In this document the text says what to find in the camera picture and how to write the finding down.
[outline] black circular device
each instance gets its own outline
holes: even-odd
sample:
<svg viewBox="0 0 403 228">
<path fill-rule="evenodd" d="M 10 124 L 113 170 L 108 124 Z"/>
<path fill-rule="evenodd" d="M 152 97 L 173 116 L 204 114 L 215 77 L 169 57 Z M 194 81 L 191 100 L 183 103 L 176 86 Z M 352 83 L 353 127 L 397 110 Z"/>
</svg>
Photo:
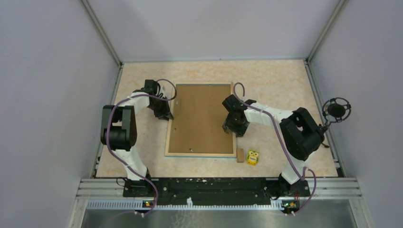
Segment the black circular device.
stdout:
<svg viewBox="0 0 403 228">
<path fill-rule="evenodd" d="M 350 116 L 350 114 L 350 102 L 341 97 L 332 98 L 326 101 L 322 106 L 322 115 L 326 119 L 325 126 L 344 121 Z"/>
</svg>

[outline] brown block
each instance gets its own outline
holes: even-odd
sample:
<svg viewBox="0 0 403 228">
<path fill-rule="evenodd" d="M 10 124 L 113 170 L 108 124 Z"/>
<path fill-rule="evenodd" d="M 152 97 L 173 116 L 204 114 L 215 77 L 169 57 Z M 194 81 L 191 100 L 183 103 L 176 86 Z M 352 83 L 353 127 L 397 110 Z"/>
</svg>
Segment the brown block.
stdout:
<svg viewBox="0 0 403 228">
<path fill-rule="evenodd" d="M 245 154 L 243 149 L 237 149 L 237 163 L 243 163 L 245 161 Z"/>
</svg>

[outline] brown panel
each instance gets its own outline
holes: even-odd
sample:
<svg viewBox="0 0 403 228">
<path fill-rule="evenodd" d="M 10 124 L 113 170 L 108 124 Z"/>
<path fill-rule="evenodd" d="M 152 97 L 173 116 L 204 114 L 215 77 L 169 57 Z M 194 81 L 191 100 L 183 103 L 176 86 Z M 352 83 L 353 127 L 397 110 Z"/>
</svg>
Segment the brown panel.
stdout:
<svg viewBox="0 0 403 228">
<path fill-rule="evenodd" d="M 228 111 L 221 104 L 230 84 L 177 84 L 168 153 L 233 154 L 232 134 L 222 124 Z"/>
</svg>

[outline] gray wall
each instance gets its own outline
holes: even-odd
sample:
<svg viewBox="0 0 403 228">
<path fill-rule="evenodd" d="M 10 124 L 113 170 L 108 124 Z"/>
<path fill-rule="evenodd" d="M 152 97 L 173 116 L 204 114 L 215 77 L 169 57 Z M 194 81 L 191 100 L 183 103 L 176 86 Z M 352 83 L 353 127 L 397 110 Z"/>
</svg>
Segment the gray wall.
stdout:
<svg viewBox="0 0 403 228">
<path fill-rule="evenodd" d="M 303 58 L 338 0 L 89 0 L 122 61 Z"/>
<path fill-rule="evenodd" d="M 77 0 L 1 2 L 0 227 L 65 227 L 117 67 Z"/>
<path fill-rule="evenodd" d="M 402 12 L 401 0 L 349 1 L 313 62 L 323 98 L 352 104 L 332 127 L 377 227 L 403 223 Z"/>
</svg>

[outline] brown board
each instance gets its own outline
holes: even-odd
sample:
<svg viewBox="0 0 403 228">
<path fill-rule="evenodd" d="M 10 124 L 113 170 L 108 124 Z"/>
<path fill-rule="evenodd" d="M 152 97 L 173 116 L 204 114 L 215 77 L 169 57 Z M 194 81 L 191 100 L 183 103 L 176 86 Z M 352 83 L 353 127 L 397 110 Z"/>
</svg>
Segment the brown board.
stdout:
<svg viewBox="0 0 403 228">
<path fill-rule="evenodd" d="M 231 95 L 231 84 L 178 83 L 176 89 L 165 155 L 235 158 L 235 134 L 222 129 L 228 115 L 222 101 Z"/>
</svg>

